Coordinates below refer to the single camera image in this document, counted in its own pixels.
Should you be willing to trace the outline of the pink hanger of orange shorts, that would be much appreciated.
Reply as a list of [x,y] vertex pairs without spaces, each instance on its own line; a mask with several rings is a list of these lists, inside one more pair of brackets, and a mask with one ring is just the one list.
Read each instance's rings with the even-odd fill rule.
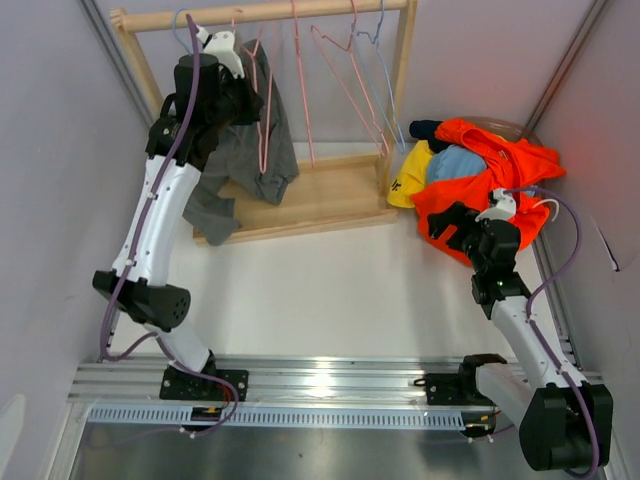
[[[250,74],[250,79],[252,81],[253,90],[257,96],[259,96],[257,53],[258,53],[259,47],[261,46],[262,29],[263,27],[260,27],[258,37],[254,42],[254,47],[252,50],[249,50],[248,48],[242,46],[243,51],[250,57],[252,62],[252,73]],[[258,131],[259,170],[261,174],[264,174],[266,172],[267,166],[268,166],[268,145],[269,145],[268,129],[269,129],[270,119],[271,119],[272,90],[273,90],[273,74],[270,73],[268,76],[267,99],[262,100],[262,106],[258,108],[257,131]],[[261,110],[263,107],[266,107],[265,133],[261,125]]]

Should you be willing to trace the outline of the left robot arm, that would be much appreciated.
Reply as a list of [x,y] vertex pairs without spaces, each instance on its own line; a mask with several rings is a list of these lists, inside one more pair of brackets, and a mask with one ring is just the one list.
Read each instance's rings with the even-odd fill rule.
[[207,369],[213,354],[186,322],[189,291],[168,282],[170,257],[179,220],[220,132],[257,122],[263,102],[238,55],[185,55],[174,68],[174,84],[148,133],[143,187],[122,249],[108,270],[95,272],[92,286],[108,302],[103,358],[123,358],[107,351],[113,317],[123,312],[185,371],[182,388],[204,400],[217,387],[216,374]]

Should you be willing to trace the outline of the orange shorts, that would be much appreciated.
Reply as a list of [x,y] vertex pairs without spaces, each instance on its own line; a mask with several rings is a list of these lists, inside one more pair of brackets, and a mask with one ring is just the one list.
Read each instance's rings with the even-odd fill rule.
[[428,184],[412,197],[419,217],[417,229],[426,242],[466,266],[469,260],[445,244],[446,235],[440,239],[428,236],[429,214],[442,212],[456,201],[481,212],[489,207],[489,193],[497,188],[529,187],[566,174],[557,151],[526,139],[507,141],[462,118],[441,121],[436,137],[480,155],[487,164],[487,170],[477,176]]

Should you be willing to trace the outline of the navy blue shorts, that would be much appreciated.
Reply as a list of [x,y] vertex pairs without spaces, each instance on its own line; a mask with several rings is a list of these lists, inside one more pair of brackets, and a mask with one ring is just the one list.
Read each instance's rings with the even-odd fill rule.
[[438,120],[415,120],[409,125],[409,133],[416,140],[424,140],[434,153],[445,150],[449,144],[436,137],[436,130],[441,125]]

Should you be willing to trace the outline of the blue wire hanger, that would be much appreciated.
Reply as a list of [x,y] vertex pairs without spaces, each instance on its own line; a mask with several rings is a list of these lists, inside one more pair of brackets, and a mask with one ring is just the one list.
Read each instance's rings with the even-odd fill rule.
[[[381,45],[380,45],[380,34],[381,34],[382,26],[384,23],[385,12],[386,12],[386,4],[385,4],[385,1],[382,0],[380,17],[376,25],[376,29],[373,33],[370,33],[364,30],[359,30],[356,24],[353,24],[352,33],[354,35],[354,39],[353,39],[352,47],[353,47],[353,51],[357,56],[358,62],[362,70],[362,74],[364,75],[364,79],[367,82],[369,91],[373,95],[373,98],[376,104],[378,105],[380,114],[382,115],[382,119],[384,120],[385,126],[388,130],[388,134],[391,136],[391,140],[387,141],[388,152],[390,152],[391,145],[394,145],[401,153],[405,153],[407,149],[407,145],[406,145],[406,141],[405,141],[402,129],[396,118],[395,98],[394,98],[393,86],[391,82],[391,75],[389,73],[389,68],[384,59],[384,56],[381,52]],[[364,42],[364,39],[367,39],[367,42],[371,45],[371,49],[375,51],[380,68],[384,73],[384,78],[386,82],[386,91],[388,94],[388,100],[386,105],[383,105],[383,102],[376,88],[376,81],[378,79],[378,76],[374,77],[369,73],[369,70],[366,67],[365,60],[363,59],[363,55],[361,53],[360,44]]]

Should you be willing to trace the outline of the yellow shorts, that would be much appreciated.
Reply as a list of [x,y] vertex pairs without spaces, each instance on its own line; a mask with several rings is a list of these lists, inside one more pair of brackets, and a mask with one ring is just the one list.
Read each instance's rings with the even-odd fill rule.
[[434,155],[427,140],[415,144],[391,182],[386,197],[389,205],[400,209],[415,208],[412,197],[426,188],[427,170]]

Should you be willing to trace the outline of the light blue shorts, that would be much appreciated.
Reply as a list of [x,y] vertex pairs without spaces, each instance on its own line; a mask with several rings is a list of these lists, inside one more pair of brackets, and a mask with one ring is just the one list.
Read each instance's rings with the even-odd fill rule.
[[431,158],[426,170],[426,183],[474,177],[486,170],[487,164],[480,155],[451,145]]

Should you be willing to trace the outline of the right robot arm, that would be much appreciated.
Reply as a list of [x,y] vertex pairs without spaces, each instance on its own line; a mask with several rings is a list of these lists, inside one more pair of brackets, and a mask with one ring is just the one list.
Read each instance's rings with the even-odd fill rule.
[[446,244],[470,261],[475,302],[525,374],[519,379],[495,357],[468,356],[456,389],[464,401],[487,398],[507,416],[533,470],[590,479],[609,461],[613,397],[567,359],[558,337],[536,319],[533,295],[516,270],[521,232],[508,219],[514,212],[501,205],[479,212],[455,202],[427,217],[430,238],[452,232]]

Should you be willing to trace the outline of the grey shorts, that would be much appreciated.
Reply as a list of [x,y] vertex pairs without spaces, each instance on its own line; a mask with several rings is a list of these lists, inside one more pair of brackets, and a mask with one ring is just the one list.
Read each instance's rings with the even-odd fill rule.
[[240,57],[265,102],[260,123],[229,126],[221,132],[219,146],[210,154],[183,212],[184,219],[214,246],[242,226],[235,217],[235,200],[220,196],[223,186],[234,182],[251,197],[278,206],[299,176],[286,109],[270,78],[266,52],[252,39],[244,43]]

